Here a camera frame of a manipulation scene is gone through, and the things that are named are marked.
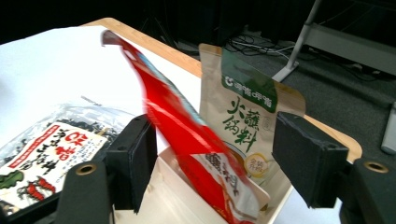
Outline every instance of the red packaging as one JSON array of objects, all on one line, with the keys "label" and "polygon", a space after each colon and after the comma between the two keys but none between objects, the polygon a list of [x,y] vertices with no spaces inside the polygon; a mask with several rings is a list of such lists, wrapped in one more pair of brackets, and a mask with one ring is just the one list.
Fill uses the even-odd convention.
[{"label": "red packaging", "polygon": [[145,86],[148,118],[200,196],[228,223],[254,223],[260,206],[251,182],[219,137],[139,50],[110,31],[103,33],[103,43],[122,46]]}]

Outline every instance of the seaweed snack bag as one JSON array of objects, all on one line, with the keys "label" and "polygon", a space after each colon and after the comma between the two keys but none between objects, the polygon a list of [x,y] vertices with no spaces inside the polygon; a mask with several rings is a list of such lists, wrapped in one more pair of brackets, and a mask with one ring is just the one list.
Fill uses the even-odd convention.
[{"label": "seaweed snack bag", "polygon": [[101,106],[60,105],[0,148],[0,209],[7,216],[23,215],[53,200],[67,171],[102,160],[132,118]]},{"label": "seaweed snack bag", "polygon": [[231,52],[200,45],[200,115],[225,142],[247,175],[264,187],[279,170],[272,156],[276,112],[302,116],[304,97]]},{"label": "seaweed snack bag", "polygon": [[135,47],[110,31],[145,87],[148,118],[161,131],[195,190],[229,223],[254,223],[261,206],[243,167],[177,88]]}]

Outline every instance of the green snack bag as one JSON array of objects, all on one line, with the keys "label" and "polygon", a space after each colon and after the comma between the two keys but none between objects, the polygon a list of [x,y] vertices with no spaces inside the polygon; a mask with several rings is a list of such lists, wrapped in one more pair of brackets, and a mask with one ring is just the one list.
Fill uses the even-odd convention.
[{"label": "green snack bag", "polygon": [[219,47],[201,44],[200,115],[247,175],[264,187],[279,170],[272,156],[276,113],[303,116],[304,97]]}]

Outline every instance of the transparent plastic bag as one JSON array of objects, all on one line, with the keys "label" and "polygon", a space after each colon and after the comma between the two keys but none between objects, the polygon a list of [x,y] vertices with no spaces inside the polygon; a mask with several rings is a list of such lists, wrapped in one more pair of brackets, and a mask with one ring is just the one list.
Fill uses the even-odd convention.
[{"label": "transparent plastic bag", "polygon": [[0,148],[0,206],[6,215],[62,190],[66,172],[106,149],[134,116],[95,105],[59,105]]}]

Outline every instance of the white label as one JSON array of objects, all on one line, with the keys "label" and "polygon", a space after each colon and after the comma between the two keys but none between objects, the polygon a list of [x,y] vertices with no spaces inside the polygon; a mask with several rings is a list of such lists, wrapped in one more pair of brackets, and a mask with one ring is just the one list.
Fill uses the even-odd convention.
[{"label": "white label", "polygon": [[67,171],[93,158],[103,136],[52,123],[0,168],[0,199],[22,209],[62,190]]},{"label": "white label", "polygon": [[255,221],[258,213],[258,201],[252,189],[235,173],[223,153],[192,155],[224,190],[225,200],[233,216],[238,220]]}]

